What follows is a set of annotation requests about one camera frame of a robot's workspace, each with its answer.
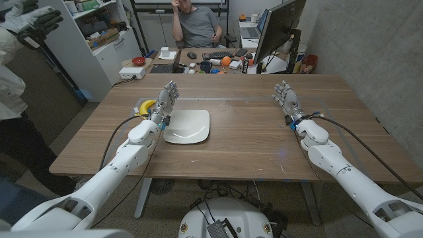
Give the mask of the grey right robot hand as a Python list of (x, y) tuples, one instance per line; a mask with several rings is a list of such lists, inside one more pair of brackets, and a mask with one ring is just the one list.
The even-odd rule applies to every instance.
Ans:
[(275, 85), (274, 90), (276, 94), (272, 95), (272, 98), (282, 107), (283, 112), (290, 118), (293, 125), (297, 125), (307, 117), (295, 91), (288, 83), (282, 81), (281, 84)]

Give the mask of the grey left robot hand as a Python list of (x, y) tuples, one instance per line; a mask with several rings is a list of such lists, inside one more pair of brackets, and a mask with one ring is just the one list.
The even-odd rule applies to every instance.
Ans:
[(170, 81), (160, 91), (149, 120), (157, 125), (165, 123), (168, 126), (170, 113), (173, 111), (173, 106), (178, 97), (178, 86), (174, 81)]

